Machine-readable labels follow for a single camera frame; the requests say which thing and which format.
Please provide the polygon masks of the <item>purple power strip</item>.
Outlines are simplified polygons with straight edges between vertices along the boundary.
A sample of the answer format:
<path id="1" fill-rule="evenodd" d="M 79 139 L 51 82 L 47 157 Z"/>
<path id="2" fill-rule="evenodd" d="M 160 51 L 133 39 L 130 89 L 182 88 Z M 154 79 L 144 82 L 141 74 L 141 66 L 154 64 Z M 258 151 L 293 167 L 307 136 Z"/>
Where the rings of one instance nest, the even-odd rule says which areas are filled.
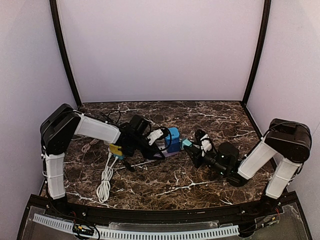
<path id="1" fill-rule="evenodd" d="M 160 142 L 160 141 L 156 141 L 156 146 L 161 150 L 161 154 L 164 156 L 164 158 L 168 158 L 171 156 L 174 156 L 176 154 L 178 154 L 181 150 L 176 148 L 176 149 L 166 149 L 164 150 L 164 148 L 166 147 L 164 142 Z M 152 153 L 150 156 L 147 157 L 148 160 L 158 160 L 158 159 L 162 159 L 162 155 L 159 152 L 156 153 Z"/>

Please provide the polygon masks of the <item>teal small charger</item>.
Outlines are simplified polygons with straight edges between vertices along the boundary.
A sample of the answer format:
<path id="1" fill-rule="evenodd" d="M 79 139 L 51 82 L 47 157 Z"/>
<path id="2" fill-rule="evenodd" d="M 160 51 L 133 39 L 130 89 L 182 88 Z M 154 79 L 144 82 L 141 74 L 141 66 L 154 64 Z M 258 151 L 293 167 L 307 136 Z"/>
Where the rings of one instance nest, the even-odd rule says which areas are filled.
<path id="1" fill-rule="evenodd" d="M 181 150 L 184 150 L 185 147 L 191 147 L 193 144 L 190 140 L 188 140 L 187 138 L 183 138 L 180 140 L 180 148 Z"/>

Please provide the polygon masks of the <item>black power adapter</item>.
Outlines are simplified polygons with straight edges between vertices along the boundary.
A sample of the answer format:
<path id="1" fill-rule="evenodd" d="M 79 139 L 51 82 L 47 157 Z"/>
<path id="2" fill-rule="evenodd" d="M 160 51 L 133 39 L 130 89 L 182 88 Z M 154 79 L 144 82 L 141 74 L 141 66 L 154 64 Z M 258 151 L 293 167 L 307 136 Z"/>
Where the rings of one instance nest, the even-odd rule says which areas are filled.
<path id="1" fill-rule="evenodd" d="M 122 162 L 125 168 L 130 172 L 134 172 L 135 168 L 128 162 L 128 160 L 130 160 L 130 158 L 134 155 L 135 150 L 132 147 L 124 147 L 122 153 L 124 154 L 124 159 Z"/>

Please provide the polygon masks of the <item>dark blue cube adapter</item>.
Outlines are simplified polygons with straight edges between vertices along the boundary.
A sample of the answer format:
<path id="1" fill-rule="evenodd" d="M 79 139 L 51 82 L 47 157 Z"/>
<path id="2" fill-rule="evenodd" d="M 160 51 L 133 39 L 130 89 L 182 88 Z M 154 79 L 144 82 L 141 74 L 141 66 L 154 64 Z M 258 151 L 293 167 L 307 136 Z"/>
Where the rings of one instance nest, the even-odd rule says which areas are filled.
<path id="1" fill-rule="evenodd" d="M 179 138 L 175 138 L 172 140 L 170 140 L 169 138 L 165 138 L 164 144 L 165 144 L 165 150 L 168 153 L 176 153 L 181 150 L 181 144 L 180 144 Z"/>

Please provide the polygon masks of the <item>blue small charger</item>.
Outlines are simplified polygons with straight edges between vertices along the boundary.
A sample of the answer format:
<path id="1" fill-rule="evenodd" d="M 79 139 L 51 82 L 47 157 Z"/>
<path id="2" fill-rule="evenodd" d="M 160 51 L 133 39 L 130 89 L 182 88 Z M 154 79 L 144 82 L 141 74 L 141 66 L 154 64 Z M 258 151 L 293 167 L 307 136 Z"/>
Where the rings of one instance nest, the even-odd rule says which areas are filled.
<path id="1" fill-rule="evenodd" d="M 168 130 L 169 130 L 170 134 L 168 134 L 165 137 L 165 140 L 169 141 L 171 139 L 172 142 L 178 141 L 180 138 L 180 132 L 179 132 L 178 128 L 177 127 L 169 127 Z"/>

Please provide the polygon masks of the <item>teal power strip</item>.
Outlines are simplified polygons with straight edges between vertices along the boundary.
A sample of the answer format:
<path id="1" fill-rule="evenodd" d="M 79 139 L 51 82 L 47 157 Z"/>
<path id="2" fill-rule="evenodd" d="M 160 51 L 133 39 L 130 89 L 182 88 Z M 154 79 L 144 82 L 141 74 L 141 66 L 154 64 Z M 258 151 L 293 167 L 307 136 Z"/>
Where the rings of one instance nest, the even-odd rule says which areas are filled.
<path id="1" fill-rule="evenodd" d="M 118 158 L 119 160 L 123 160 L 123 159 L 125 158 L 124 155 L 113 154 L 113 156 L 114 156 L 115 158 Z"/>

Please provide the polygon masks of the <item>yellow cube plug adapter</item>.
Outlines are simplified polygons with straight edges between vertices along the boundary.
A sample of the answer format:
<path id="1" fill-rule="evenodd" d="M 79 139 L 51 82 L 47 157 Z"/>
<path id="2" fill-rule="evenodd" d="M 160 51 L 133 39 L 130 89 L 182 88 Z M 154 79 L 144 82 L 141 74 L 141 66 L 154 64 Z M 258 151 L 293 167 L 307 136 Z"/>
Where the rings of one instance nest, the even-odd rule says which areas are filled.
<path id="1" fill-rule="evenodd" d="M 122 156 L 122 147 L 118 145 L 114 145 L 112 143 L 109 144 L 109 150 L 112 154 L 117 155 L 117 156 Z"/>

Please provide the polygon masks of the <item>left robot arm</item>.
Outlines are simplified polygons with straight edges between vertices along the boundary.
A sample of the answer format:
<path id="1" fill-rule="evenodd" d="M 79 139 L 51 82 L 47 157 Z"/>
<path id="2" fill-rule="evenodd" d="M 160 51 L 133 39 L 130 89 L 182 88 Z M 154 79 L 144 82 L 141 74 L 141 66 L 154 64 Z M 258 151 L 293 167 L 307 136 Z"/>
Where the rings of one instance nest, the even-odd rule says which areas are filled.
<path id="1" fill-rule="evenodd" d="M 140 151 L 148 160 L 163 160 L 165 155 L 156 142 L 172 137 L 167 127 L 152 129 L 149 120 L 134 115 L 130 121 L 115 123 L 102 120 L 73 109 L 67 103 L 60 105 L 40 126 L 41 157 L 45 164 L 47 192 L 53 200 L 64 198 L 64 158 L 75 136 L 97 139 L 119 147 L 125 156 Z"/>

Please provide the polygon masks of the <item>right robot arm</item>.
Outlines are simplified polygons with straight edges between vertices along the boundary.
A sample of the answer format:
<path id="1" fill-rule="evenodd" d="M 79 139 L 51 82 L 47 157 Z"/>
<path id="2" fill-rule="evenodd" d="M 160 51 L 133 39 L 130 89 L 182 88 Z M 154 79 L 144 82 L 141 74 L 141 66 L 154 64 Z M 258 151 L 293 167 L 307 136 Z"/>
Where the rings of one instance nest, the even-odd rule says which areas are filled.
<path id="1" fill-rule="evenodd" d="M 223 142 L 215 148 L 209 135 L 201 129 L 195 132 L 194 142 L 184 139 L 181 143 L 196 168 L 205 164 L 234 187 L 244 186 L 270 159 L 281 155 L 282 159 L 264 190 L 267 198 L 275 200 L 308 160 L 311 147 L 312 134 L 307 125 L 279 118 L 271 121 L 268 130 L 243 159 L 230 142 Z"/>

